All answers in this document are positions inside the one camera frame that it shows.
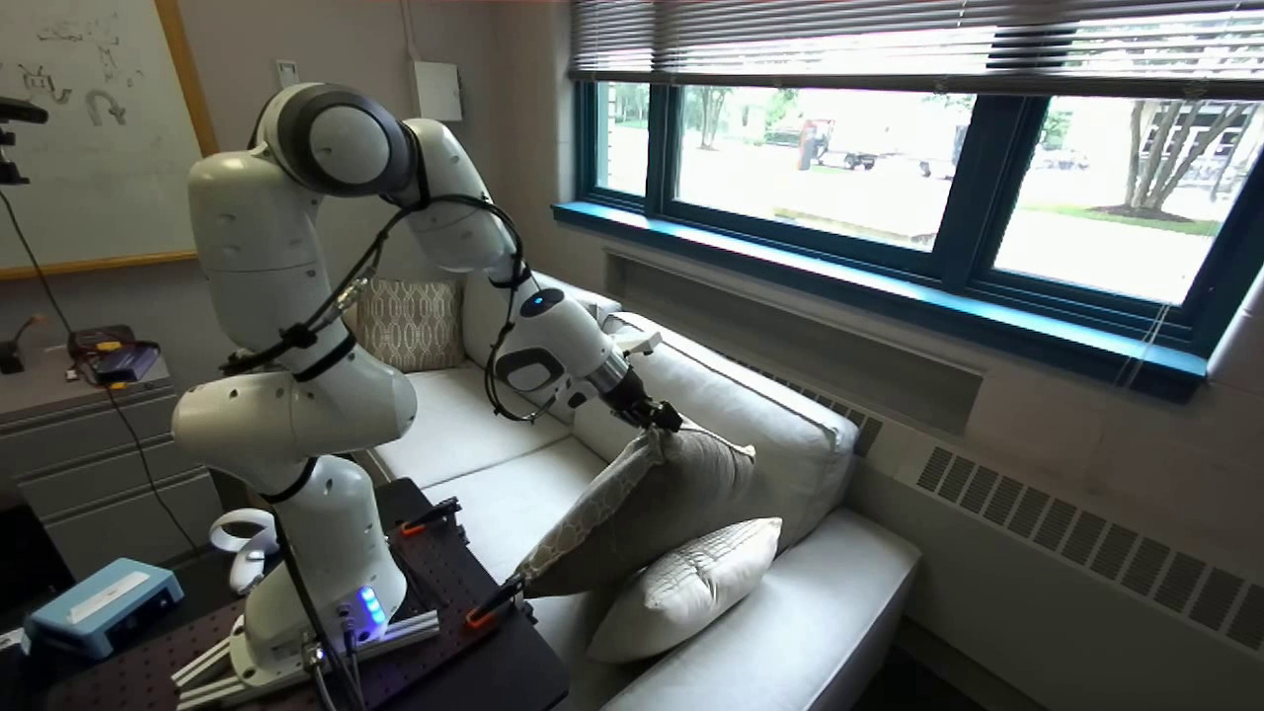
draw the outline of window blind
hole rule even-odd
[[[1264,0],[575,0],[575,79],[1264,96]]]

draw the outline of window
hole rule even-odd
[[[1202,360],[1254,280],[1264,0],[572,11],[575,198]]]

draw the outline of window frame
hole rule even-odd
[[[938,214],[938,234],[930,252],[913,252],[863,238],[836,238],[801,230],[791,222],[762,222],[742,214],[721,214],[707,206],[686,206],[674,198],[678,169],[678,106],[683,88],[670,79],[638,79],[650,89],[646,101],[646,191],[645,201],[600,191],[593,176],[597,160],[597,83],[572,79],[572,126],[575,126],[575,184],[579,201],[633,210],[646,222],[670,222],[686,230],[707,230],[720,238],[817,258],[844,268],[863,268],[913,284],[930,284],[951,295],[987,298],[1003,309],[1023,309],[1036,317],[1103,326],[1137,343],[1175,346],[1196,360],[1211,360],[1219,337],[1227,331],[1237,309],[1253,291],[1264,263],[1264,152],[1254,152],[1219,234],[1207,243],[1202,273],[1181,305],[1149,305],[1113,291],[1092,291],[1077,284],[998,273],[995,252],[1005,234],[1005,218],[1020,206],[1028,164],[1040,144],[1040,129],[1053,96],[975,96],[966,135],[958,144],[958,164],[951,173],[946,206]]]

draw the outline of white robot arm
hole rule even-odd
[[[288,563],[276,563],[250,592],[231,666],[254,678],[298,655],[306,620],[294,592],[334,641],[346,601],[370,601],[368,612],[351,608],[356,632],[370,632],[408,592],[370,479],[338,454],[400,437],[423,404],[334,318],[338,288],[322,273],[313,222],[321,193],[400,206],[395,222],[408,222],[426,260],[484,273],[506,288],[509,322],[492,375],[512,389],[539,396],[570,380],[635,428],[678,428],[670,405],[645,396],[593,317],[533,280],[517,238],[443,123],[404,123],[329,83],[280,89],[250,148],[200,158],[188,173],[200,273],[221,326],[246,355],[226,380],[186,389],[175,410],[180,447],[269,496],[288,563],[302,582],[294,587]]]

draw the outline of couch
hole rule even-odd
[[[549,405],[535,421],[496,418],[480,360],[506,295],[472,276],[454,284],[462,360],[408,371],[418,418],[370,466],[377,479],[418,482],[429,501],[459,496],[472,557],[506,582],[635,429],[603,404]],[[572,678],[570,707],[849,707],[879,662],[920,557],[840,505],[855,428],[609,295],[570,291],[657,399],[758,450],[749,505],[783,513],[778,557],[758,587],[658,659],[589,659],[610,592],[533,595],[535,629]]]

